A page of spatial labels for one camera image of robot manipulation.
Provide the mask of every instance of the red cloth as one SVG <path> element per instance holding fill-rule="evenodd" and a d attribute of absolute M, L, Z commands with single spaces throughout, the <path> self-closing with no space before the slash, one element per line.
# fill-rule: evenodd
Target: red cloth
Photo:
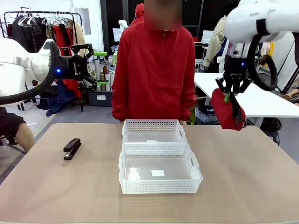
<path fill-rule="evenodd" d="M 55 36 L 56 36 L 56 44 L 59 48 L 61 47 L 68 47 L 70 48 L 73 45 L 73 29 L 72 28 L 66 28 L 67 34 L 70 39 L 70 44 L 65 41 L 62 35 L 62 31 L 60 27 L 54 27 Z M 64 56 L 64 49 L 60 49 L 61 55 Z M 62 80 L 64 85 L 68 90 L 73 90 L 75 97 L 80 98 L 81 97 L 81 91 L 78 89 L 79 82 L 77 80 L 71 80 L 71 79 L 64 79 Z"/>
<path fill-rule="evenodd" d="M 187 29 L 149 31 L 144 22 L 130 26 L 118 47 L 112 115 L 120 121 L 187 120 L 195 102 L 194 70 L 195 45 Z"/>
<path fill-rule="evenodd" d="M 135 9 L 136 19 L 131 22 L 131 25 L 142 22 L 144 20 L 144 4 L 138 4 Z"/>
<path fill-rule="evenodd" d="M 212 106 L 214 108 L 215 115 L 217 119 L 219 120 L 221 127 L 223 129 L 233 129 L 240 131 L 241 128 L 239 126 L 243 126 L 244 123 L 236 125 L 235 121 L 236 118 L 233 118 L 233 108 L 231 105 L 231 102 L 229 101 L 226 103 L 224 101 L 224 94 L 221 91 L 221 89 L 215 89 L 212 94 Z M 241 108 L 241 114 L 244 119 L 246 119 L 246 114 Z"/>

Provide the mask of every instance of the black cable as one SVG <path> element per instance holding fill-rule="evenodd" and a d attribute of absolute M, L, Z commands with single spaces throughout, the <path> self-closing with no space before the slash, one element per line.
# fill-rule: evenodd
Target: black cable
<path fill-rule="evenodd" d="M 248 50 L 247 54 L 247 63 L 248 63 L 248 72 L 249 72 L 249 77 L 252 78 L 254 83 L 259 86 L 261 89 L 265 91 L 272 91 L 275 90 L 277 87 L 278 83 L 278 75 L 277 75 L 277 69 L 275 66 L 275 63 L 273 59 L 270 56 L 266 56 L 264 58 L 264 62 L 268 64 L 268 67 L 270 69 L 271 73 L 271 84 L 268 85 L 265 82 L 262 81 L 262 79 L 259 77 L 256 67 L 255 67 L 255 54 L 256 54 L 256 47 L 258 46 L 262 36 L 261 35 L 256 35 L 254 36 L 251 45 Z"/>
<path fill-rule="evenodd" d="M 0 105 L 12 104 L 12 103 L 26 100 L 30 97 L 41 94 L 49 86 L 51 86 L 55 78 L 55 70 L 59 64 L 59 50 L 55 42 L 47 42 L 44 45 L 44 49 L 50 49 L 51 51 L 50 69 L 45 80 L 35 88 L 28 90 L 26 92 L 21 92 L 11 96 L 0 97 Z"/>

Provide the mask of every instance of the black stapler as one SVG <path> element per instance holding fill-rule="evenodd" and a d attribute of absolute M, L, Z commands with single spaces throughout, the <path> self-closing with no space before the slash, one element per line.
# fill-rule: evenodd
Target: black stapler
<path fill-rule="evenodd" d="M 72 160 L 79 147 L 81 146 L 81 139 L 73 139 L 64 147 L 64 152 L 66 155 L 64 157 L 65 160 Z"/>

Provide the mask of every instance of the tan jacket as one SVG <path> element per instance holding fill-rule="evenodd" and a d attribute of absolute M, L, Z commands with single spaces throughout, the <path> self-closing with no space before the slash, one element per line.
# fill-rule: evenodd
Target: tan jacket
<path fill-rule="evenodd" d="M 73 42 L 74 42 L 74 44 L 84 44 L 85 40 L 84 40 L 84 34 L 83 34 L 82 27 L 77 22 L 75 22 L 74 26 L 76 26 L 76 33 L 77 33 L 77 39 L 78 39 L 78 43 L 77 43 L 76 42 L 76 35 L 75 35 L 75 28 L 73 27 Z M 81 57 L 83 57 L 84 53 L 86 55 L 85 50 L 81 49 L 78 54 Z"/>
<path fill-rule="evenodd" d="M 206 57 L 203 65 L 206 67 L 210 66 L 210 63 L 213 62 L 214 57 L 221 50 L 221 45 L 224 43 L 224 26 L 227 21 L 227 17 L 222 17 L 217 26 L 215 27 L 214 33 L 212 35 L 211 41 L 209 43 L 208 49 L 206 51 Z"/>

